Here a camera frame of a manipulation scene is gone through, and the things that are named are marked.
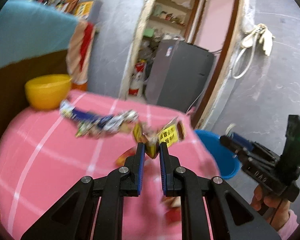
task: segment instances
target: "pink wall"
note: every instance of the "pink wall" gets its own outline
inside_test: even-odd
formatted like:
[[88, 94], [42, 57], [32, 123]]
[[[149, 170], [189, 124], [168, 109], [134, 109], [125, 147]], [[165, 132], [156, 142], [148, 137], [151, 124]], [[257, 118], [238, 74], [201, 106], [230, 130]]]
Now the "pink wall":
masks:
[[194, 44], [210, 51], [219, 50], [228, 32], [234, 0], [207, 0]]

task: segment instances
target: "gray wall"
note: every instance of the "gray wall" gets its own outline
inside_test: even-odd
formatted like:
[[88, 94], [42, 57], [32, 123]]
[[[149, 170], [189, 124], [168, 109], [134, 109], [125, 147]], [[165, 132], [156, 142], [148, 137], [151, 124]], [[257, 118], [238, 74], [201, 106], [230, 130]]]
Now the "gray wall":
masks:
[[[236, 123], [236, 132], [281, 154], [287, 117], [300, 114], [300, 8], [294, 0], [256, 0], [255, 23], [269, 27], [275, 36], [273, 50], [266, 57], [257, 48], [212, 131], [222, 135], [230, 123]], [[252, 179], [240, 172], [229, 182], [251, 200], [256, 186]], [[292, 209], [300, 221], [300, 195]]]
[[103, 0], [95, 37], [88, 90], [118, 97], [123, 71], [144, 0]]

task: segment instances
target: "blue towel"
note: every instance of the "blue towel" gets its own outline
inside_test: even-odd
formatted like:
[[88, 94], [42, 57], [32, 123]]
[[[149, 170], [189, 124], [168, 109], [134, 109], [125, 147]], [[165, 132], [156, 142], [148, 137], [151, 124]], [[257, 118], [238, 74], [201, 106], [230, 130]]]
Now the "blue towel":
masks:
[[9, 0], [0, 11], [0, 68], [68, 48], [73, 15], [36, 1]]

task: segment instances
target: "pink bed sheet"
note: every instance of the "pink bed sheet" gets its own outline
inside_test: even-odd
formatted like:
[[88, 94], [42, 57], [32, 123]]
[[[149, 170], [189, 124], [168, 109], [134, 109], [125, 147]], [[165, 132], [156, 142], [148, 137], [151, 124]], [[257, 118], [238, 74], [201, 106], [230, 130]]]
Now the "pink bed sheet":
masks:
[[[186, 127], [186, 139], [169, 148], [185, 166], [199, 176], [219, 174], [213, 157], [190, 126], [189, 117], [158, 106], [121, 101], [100, 95], [70, 92], [78, 108], [99, 114], [138, 111], [140, 120], [162, 126], [179, 116]], [[0, 212], [8, 232], [19, 240], [22, 234], [81, 177], [106, 176], [117, 168], [115, 160], [136, 145], [131, 134], [111, 138], [75, 138], [74, 123], [58, 110], [35, 112], [31, 108], [13, 119], [0, 142]], [[167, 211], [161, 203], [159, 158], [145, 163], [143, 189], [138, 198], [125, 198], [122, 239], [179, 240], [181, 223], [167, 225]]]

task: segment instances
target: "pink sleeve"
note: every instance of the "pink sleeve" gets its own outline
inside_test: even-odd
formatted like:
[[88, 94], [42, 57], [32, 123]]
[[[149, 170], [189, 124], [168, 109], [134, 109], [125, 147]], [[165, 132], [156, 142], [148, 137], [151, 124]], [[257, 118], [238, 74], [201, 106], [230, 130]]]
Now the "pink sleeve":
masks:
[[293, 233], [293, 231], [296, 230], [296, 228], [298, 227], [297, 215], [292, 210], [289, 210], [289, 215], [289, 220], [278, 231], [278, 234], [282, 240], [287, 240], [289, 236]]

